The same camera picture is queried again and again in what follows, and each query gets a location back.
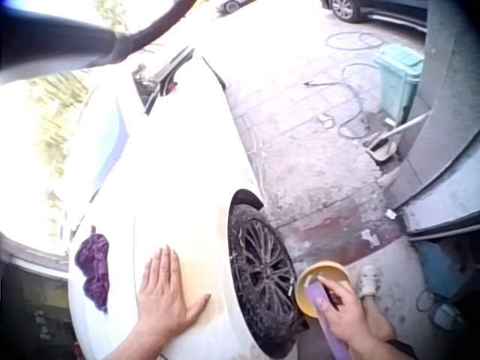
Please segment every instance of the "wheel arch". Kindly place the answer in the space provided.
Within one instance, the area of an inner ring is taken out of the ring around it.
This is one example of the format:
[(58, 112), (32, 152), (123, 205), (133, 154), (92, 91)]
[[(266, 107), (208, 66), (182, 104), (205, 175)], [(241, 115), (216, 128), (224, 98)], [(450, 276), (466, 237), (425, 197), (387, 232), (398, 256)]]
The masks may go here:
[(235, 205), (249, 205), (256, 210), (263, 208), (263, 202), (252, 191), (247, 189), (239, 189), (233, 194), (232, 201), (230, 202), (230, 210)]

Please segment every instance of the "sandal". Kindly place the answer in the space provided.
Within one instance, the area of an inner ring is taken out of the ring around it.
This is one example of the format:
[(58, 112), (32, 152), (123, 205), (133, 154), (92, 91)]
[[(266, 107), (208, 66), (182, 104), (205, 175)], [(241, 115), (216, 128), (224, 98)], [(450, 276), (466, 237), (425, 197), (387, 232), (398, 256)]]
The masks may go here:
[(358, 274), (358, 296), (363, 299), (365, 296), (375, 296), (380, 290), (382, 282), (380, 281), (380, 270), (372, 265), (365, 266)]

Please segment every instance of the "tree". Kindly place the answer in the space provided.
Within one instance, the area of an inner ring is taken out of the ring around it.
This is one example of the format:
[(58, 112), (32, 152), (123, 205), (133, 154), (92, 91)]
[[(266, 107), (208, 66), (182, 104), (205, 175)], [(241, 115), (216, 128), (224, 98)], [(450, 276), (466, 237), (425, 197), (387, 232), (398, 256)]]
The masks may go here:
[(95, 0), (94, 6), (106, 26), (119, 32), (128, 31), (121, 0)]
[[(30, 106), (39, 115), (36, 123), (37, 141), (34, 147), (40, 160), (46, 164), (52, 183), (61, 179), (71, 139), (71, 117), (87, 97), (89, 90), (83, 80), (73, 73), (57, 73), (37, 77), (28, 81)], [(47, 215), (53, 244), (58, 242), (57, 219), (62, 213), (62, 200), (54, 187), (45, 189), (45, 200), (49, 204)]]

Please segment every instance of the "right hand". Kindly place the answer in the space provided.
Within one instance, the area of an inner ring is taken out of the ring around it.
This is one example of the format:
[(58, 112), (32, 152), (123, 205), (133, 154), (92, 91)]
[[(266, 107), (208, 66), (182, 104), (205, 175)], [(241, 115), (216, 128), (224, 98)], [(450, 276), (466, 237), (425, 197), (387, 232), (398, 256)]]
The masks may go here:
[(350, 285), (346, 281), (338, 283), (322, 275), (318, 279), (342, 300), (338, 310), (335, 310), (329, 300), (318, 298), (315, 301), (317, 310), (327, 319), (331, 332), (350, 346), (371, 338), (373, 335), (367, 327), (362, 303)]
[(138, 292), (136, 328), (152, 336), (156, 343), (169, 343), (198, 320), (209, 299), (210, 295), (205, 294), (190, 307), (185, 305), (179, 257), (167, 246), (145, 266)]

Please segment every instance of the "purple microfiber cloth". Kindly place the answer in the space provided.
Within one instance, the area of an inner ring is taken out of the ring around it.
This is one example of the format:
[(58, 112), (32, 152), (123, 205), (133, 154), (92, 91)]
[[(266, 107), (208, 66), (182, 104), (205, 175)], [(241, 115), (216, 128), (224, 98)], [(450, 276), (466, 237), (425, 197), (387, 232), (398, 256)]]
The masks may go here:
[(107, 312), (107, 297), (110, 288), (108, 279), (109, 243), (102, 234), (90, 235), (75, 254), (75, 263), (87, 277), (83, 284), (85, 296), (92, 300), (98, 310)]

